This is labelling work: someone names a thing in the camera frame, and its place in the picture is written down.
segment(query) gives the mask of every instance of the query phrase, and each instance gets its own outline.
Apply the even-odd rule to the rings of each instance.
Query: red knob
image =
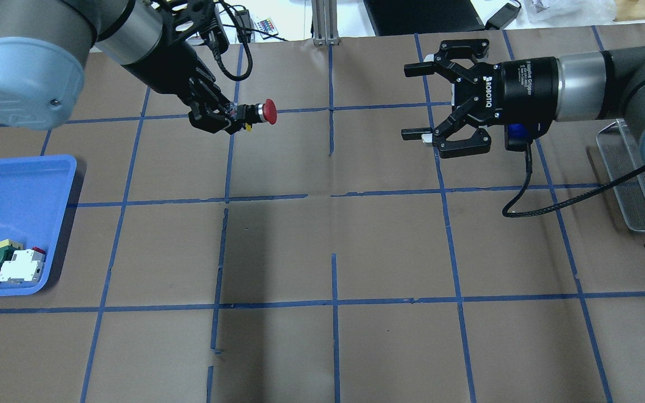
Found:
[[[271,99],[266,99],[263,104],[263,118],[271,125],[277,122],[277,108],[275,107],[275,102]]]

